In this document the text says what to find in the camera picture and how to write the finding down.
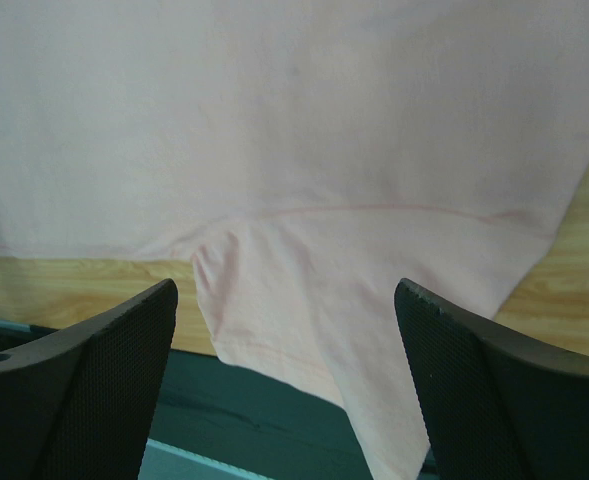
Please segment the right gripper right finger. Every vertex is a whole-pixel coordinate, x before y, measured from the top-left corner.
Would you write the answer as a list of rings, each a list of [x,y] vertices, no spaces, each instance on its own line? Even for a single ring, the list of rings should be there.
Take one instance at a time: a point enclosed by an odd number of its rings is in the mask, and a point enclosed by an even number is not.
[[[403,279],[395,311],[442,479],[589,479],[589,356]]]

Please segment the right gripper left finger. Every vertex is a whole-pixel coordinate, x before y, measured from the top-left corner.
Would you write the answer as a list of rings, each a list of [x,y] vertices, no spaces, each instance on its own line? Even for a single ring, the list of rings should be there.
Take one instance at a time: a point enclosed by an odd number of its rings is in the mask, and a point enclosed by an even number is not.
[[[176,325],[165,279],[0,351],[0,479],[135,479]]]

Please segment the pink t-shirt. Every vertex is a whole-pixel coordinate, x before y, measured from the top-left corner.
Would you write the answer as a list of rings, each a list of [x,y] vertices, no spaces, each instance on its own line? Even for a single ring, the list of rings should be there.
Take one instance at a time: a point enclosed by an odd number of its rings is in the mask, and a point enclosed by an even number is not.
[[[408,278],[485,317],[589,164],[589,1],[0,1],[0,256],[188,260],[217,356],[428,439]]]

